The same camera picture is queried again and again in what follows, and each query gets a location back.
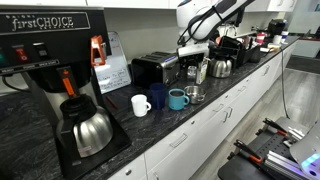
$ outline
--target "teal mug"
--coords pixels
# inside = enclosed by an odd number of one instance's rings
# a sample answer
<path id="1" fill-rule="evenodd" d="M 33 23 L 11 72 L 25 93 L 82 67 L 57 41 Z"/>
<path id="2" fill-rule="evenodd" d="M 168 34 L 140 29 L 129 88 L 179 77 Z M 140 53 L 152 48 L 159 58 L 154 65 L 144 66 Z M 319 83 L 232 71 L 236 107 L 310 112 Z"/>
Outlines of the teal mug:
<path id="1" fill-rule="evenodd" d="M 190 99 L 182 89 L 171 89 L 169 91 L 169 107 L 173 110 L 181 110 L 188 105 Z"/>

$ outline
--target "cabinet handle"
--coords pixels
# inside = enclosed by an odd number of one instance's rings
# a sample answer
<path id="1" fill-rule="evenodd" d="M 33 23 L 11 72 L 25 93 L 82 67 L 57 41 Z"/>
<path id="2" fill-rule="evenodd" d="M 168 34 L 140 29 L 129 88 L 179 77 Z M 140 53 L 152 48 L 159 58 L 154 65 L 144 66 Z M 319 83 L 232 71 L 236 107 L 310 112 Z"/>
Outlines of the cabinet handle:
<path id="1" fill-rule="evenodd" d="M 241 89 L 239 89 L 240 92 L 244 91 L 247 88 L 247 86 L 242 86 Z"/>
<path id="2" fill-rule="evenodd" d="M 281 6 L 283 4 L 283 0 L 280 1 L 280 4 L 278 4 L 278 6 Z"/>
<path id="3" fill-rule="evenodd" d="M 154 175 L 154 177 L 156 177 L 156 180 L 160 180 L 160 178 L 156 172 L 154 172 L 153 175 Z"/>
<path id="4" fill-rule="evenodd" d="M 188 138 L 188 135 L 186 135 L 185 133 L 182 134 L 182 136 L 176 140 L 175 142 L 171 143 L 170 146 L 173 148 L 178 147 L 181 143 L 183 143 L 183 141 L 185 141 Z"/>
<path id="5" fill-rule="evenodd" d="M 266 74 L 268 74 L 268 72 L 269 72 L 269 69 L 270 69 L 270 66 L 268 66 Z"/>
<path id="6" fill-rule="evenodd" d="M 293 7 L 293 5 L 296 3 L 296 0 L 292 0 L 292 4 L 290 7 Z"/>
<path id="7" fill-rule="evenodd" d="M 232 114 L 232 111 L 233 111 L 233 109 L 231 107 L 229 107 L 229 108 L 230 108 L 230 114 L 229 114 L 228 118 L 231 117 L 231 114 Z"/>
<path id="8" fill-rule="evenodd" d="M 227 119 L 228 119 L 228 114 L 229 113 L 227 113 L 226 111 L 224 111 L 225 113 L 226 113 L 226 117 L 224 118 L 224 120 L 222 121 L 223 123 L 225 123 L 226 121 L 227 121 Z"/>
<path id="9" fill-rule="evenodd" d="M 131 169 L 126 170 L 126 175 L 129 176 L 132 173 Z"/>
<path id="10" fill-rule="evenodd" d="M 223 104 L 220 104 L 217 110 L 212 110 L 213 112 L 219 112 L 222 108 L 224 108 Z"/>
<path id="11" fill-rule="evenodd" d="M 265 75 L 268 73 L 269 68 L 270 68 L 270 66 L 269 66 L 269 65 L 267 65 L 267 66 L 266 66 L 266 71 L 264 72 L 264 74 L 263 74 L 262 76 L 265 76 Z"/>

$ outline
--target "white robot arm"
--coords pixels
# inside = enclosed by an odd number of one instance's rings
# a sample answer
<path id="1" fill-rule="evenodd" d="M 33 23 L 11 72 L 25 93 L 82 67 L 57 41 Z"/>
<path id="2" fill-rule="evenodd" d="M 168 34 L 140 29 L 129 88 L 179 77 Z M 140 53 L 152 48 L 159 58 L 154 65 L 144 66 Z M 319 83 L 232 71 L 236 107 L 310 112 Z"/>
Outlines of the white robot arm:
<path id="1" fill-rule="evenodd" d="M 180 38 L 177 49 L 180 65 L 202 62 L 209 54 L 208 39 L 230 17 L 254 0 L 212 0 L 212 6 L 201 6 L 201 0 L 184 0 L 177 7 Z"/>
<path id="2" fill-rule="evenodd" d="M 177 7 L 179 45 L 205 42 L 226 20 L 254 0 L 213 0 L 212 7 L 199 5 L 199 0 L 185 0 Z"/>

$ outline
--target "white cabinet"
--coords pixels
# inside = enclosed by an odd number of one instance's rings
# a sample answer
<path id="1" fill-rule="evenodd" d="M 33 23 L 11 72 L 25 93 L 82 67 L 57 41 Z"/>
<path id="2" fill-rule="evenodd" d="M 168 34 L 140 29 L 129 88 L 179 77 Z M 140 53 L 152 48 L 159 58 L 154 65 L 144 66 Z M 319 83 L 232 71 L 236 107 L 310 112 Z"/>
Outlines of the white cabinet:
<path id="1" fill-rule="evenodd" d="M 147 170 L 150 171 L 170 153 L 189 141 L 200 126 L 200 114 L 196 114 L 145 152 Z"/>
<path id="2" fill-rule="evenodd" d="M 250 107 L 249 109 L 253 107 L 273 84 L 273 78 L 278 68 L 279 58 L 280 56 L 278 54 L 252 74 L 251 82 L 246 91 L 248 98 L 245 100 L 246 105 Z"/>
<path id="3" fill-rule="evenodd" d="M 87 0 L 88 6 L 110 8 L 168 9 L 168 0 Z"/>
<path id="4" fill-rule="evenodd" d="M 286 48 L 283 51 L 283 69 L 286 68 L 286 66 L 290 60 L 290 57 L 296 47 L 296 44 L 297 44 L 297 42 L 293 43 L 291 46 L 289 46 L 288 48 Z M 279 54 L 278 56 L 280 56 L 280 57 L 277 57 L 277 59 L 279 59 L 280 62 L 279 62 L 276 74 L 273 78 L 273 82 L 276 81 L 278 79 L 278 77 L 282 74 L 282 57 L 281 57 L 282 54 Z"/>
<path id="5" fill-rule="evenodd" d="M 207 107 L 205 107 L 200 112 L 200 123 L 201 126 L 209 121 L 210 119 L 214 118 L 222 109 L 227 107 L 236 97 L 238 97 L 249 85 L 251 75 L 246 77 L 232 89 L 221 95 L 218 99 L 213 101 Z"/>
<path id="6" fill-rule="evenodd" d="M 199 168 L 210 154 L 219 146 L 223 139 L 230 133 L 233 127 L 227 123 L 230 115 L 230 108 L 221 109 L 213 118 L 204 124 L 195 134 L 197 140 L 194 146 L 198 148 L 195 156 L 194 165 Z"/>
<path id="7" fill-rule="evenodd" d="M 188 179 L 200 167 L 195 164 L 198 151 L 196 142 L 199 114 L 191 118 L 169 136 L 145 153 L 148 180 Z"/>
<path id="8" fill-rule="evenodd" d="M 178 5 L 183 2 L 184 0 L 169 0 L 169 9 L 176 9 Z M 205 7 L 205 6 L 211 6 L 211 0 L 196 0 L 192 2 L 197 2 L 197 6 L 199 8 Z"/>
<path id="9" fill-rule="evenodd" d="M 0 5 L 86 6 L 85 0 L 0 0 Z"/>
<path id="10" fill-rule="evenodd" d="M 144 155 L 133 160 L 109 180 L 147 180 Z"/>
<path id="11" fill-rule="evenodd" d="M 283 11 L 292 12 L 298 0 L 255 0 L 246 7 L 246 12 Z"/>
<path id="12" fill-rule="evenodd" d="M 182 142 L 171 154 L 148 171 L 148 180 L 184 180 L 197 170 L 198 152 L 195 134 Z"/>

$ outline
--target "kitchen counter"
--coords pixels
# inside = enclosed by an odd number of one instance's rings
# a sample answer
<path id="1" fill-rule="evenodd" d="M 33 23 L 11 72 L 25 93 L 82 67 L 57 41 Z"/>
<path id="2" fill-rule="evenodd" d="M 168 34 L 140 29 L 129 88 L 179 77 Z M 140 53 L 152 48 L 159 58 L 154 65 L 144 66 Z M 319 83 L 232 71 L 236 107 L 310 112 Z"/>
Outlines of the kitchen counter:
<path id="1" fill-rule="evenodd" d="M 286 41 L 288 44 L 283 45 L 283 49 L 298 38 L 289 36 Z M 259 63 L 247 63 L 229 78 L 207 77 L 201 84 L 207 89 L 205 101 L 199 105 L 188 105 L 181 111 L 165 107 L 137 118 L 133 114 L 130 99 L 135 94 L 148 93 L 147 90 L 126 86 L 105 94 L 104 98 L 109 99 L 106 100 L 108 110 L 128 134 L 132 145 L 82 179 L 107 179 L 278 53 L 269 53 Z M 182 79 L 169 89 L 183 89 L 185 86 L 187 82 Z M 50 124 L 31 94 L 17 93 L 0 98 L 0 139 L 0 174 L 2 172 L 10 179 L 62 178 Z"/>

